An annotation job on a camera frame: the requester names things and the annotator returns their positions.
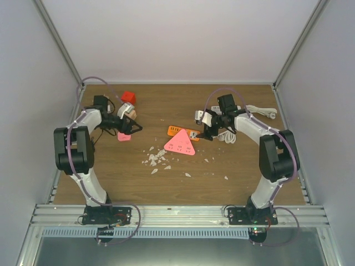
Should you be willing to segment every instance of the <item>red cube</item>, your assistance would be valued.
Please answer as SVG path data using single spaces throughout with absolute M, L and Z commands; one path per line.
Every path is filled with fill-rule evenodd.
M 135 94 L 130 91 L 125 91 L 121 97 L 121 100 L 125 103 L 135 104 Z

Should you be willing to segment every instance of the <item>bundled white cable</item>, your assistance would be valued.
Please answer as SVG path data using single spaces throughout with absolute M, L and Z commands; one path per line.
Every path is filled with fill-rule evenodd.
M 276 118 L 277 110 L 275 108 L 259 108 L 254 105 L 247 105 L 246 107 L 248 108 L 249 112 L 257 112 L 258 114 L 266 116 L 270 119 Z M 219 106 L 212 106 L 211 110 L 216 112 L 217 114 L 222 114 Z M 237 139 L 236 135 L 230 132 L 229 130 L 219 133 L 217 137 L 219 141 L 224 141 L 227 144 L 233 144 Z

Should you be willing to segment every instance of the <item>pink triangle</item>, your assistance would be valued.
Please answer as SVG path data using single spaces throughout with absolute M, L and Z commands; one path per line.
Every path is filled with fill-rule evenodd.
M 195 149 L 185 129 L 181 129 L 171 140 L 165 144 L 166 151 L 174 151 L 180 154 L 194 155 Z

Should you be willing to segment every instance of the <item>metal grille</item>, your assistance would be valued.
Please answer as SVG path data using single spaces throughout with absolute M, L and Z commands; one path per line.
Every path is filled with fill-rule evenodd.
M 109 238 L 124 238 L 134 228 L 115 228 Z M 96 237 L 96 227 L 45 227 L 42 237 Z M 135 238 L 231 238 L 249 239 L 247 228 L 141 228 Z

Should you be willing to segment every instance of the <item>orange strip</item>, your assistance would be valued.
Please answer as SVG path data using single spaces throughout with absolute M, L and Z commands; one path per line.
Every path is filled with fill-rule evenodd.
M 183 129 L 183 127 L 169 126 L 168 136 L 174 137 L 181 129 Z M 200 140 L 198 137 L 195 137 L 200 133 L 199 131 L 193 130 L 193 129 L 185 129 L 185 130 L 187 131 L 187 134 L 188 134 L 190 140 L 194 140 L 194 141 Z

